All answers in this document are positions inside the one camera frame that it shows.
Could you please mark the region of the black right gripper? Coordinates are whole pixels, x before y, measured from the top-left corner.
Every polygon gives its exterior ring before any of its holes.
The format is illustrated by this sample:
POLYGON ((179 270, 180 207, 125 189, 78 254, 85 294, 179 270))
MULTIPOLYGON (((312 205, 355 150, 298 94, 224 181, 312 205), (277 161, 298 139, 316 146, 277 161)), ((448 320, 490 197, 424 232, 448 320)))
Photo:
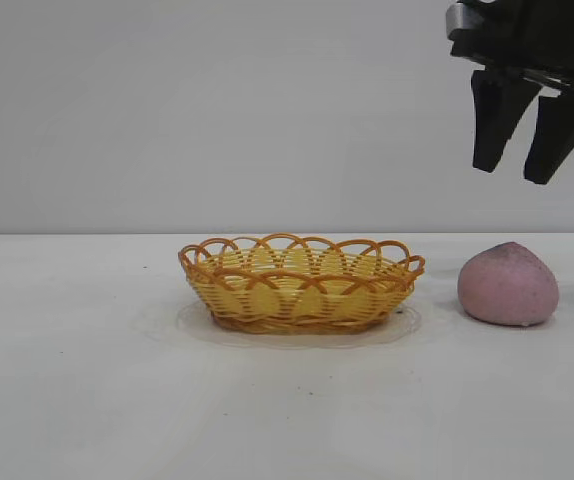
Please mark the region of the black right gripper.
POLYGON ((537 83, 560 90, 538 97, 523 169, 526 180, 548 184, 574 149, 574 1, 457 1, 448 8, 448 39, 452 56, 492 69, 471 76, 476 169, 496 169, 541 91, 537 83))

